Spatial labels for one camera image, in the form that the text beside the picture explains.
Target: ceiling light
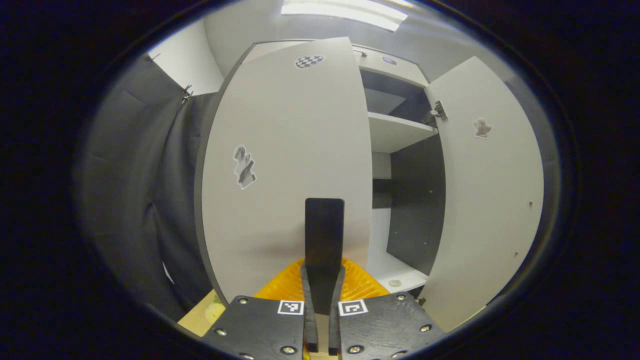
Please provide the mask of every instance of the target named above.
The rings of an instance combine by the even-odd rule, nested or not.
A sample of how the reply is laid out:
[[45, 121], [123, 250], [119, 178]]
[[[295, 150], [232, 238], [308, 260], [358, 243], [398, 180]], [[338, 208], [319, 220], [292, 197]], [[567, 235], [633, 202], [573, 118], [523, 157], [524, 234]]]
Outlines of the ceiling light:
[[342, 17], [395, 31], [406, 14], [370, 0], [285, 0], [282, 15]]

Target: checkered sticker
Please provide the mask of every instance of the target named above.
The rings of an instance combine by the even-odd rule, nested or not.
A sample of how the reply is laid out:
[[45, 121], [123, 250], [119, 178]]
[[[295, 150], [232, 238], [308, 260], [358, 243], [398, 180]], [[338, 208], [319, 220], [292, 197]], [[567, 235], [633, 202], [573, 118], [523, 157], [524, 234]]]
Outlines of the checkered sticker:
[[308, 69], [321, 63], [323, 60], [324, 55], [300, 56], [296, 59], [296, 67], [298, 69]]
[[358, 315], [368, 313], [364, 300], [356, 301], [338, 301], [338, 310], [340, 316]]
[[304, 301], [280, 301], [280, 307], [278, 307], [278, 314], [283, 315], [302, 315], [305, 313]]

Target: dark fabric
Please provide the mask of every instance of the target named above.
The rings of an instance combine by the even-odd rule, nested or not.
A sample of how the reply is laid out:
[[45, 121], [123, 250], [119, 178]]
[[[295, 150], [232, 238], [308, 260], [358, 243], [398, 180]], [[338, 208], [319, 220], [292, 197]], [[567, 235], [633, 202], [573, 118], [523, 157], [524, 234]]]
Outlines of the dark fabric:
[[211, 290], [195, 235], [193, 179], [200, 111], [213, 96], [181, 104], [182, 88], [140, 58], [95, 114], [76, 172], [80, 216], [99, 255], [138, 300], [173, 320]]

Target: door hinge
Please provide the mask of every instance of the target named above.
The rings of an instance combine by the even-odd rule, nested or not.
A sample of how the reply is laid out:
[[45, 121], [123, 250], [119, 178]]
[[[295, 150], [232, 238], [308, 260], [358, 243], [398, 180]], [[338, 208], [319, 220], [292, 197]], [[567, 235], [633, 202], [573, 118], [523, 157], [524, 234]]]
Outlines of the door hinge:
[[425, 121], [425, 124], [430, 125], [430, 126], [437, 126], [436, 123], [436, 117], [439, 117], [440, 120], [446, 121], [449, 118], [447, 118], [447, 113], [444, 112], [444, 107], [442, 106], [442, 102], [440, 102], [440, 100], [436, 101], [436, 108], [434, 110], [429, 111], [429, 113], [427, 114], [427, 119]]

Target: cabinet door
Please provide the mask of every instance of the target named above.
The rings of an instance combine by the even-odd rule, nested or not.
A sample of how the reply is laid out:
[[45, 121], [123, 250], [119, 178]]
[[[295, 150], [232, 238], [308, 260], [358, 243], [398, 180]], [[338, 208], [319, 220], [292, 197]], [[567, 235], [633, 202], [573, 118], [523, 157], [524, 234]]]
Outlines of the cabinet door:
[[202, 176], [206, 256], [225, 298], [254, 295], [304, 258], [309, 197], [344, 199], [344, 256], [366, 266], [371, 179], [369, 119], [348, 38], [240, 65], [215, 114]]
[[426, 88], [436, 118], [446, 200], [438, 253], [422, 296], [446, 331], [482, 309], [529, 251], [543, 196], [540, 150], [524, 110], [478, 58]]

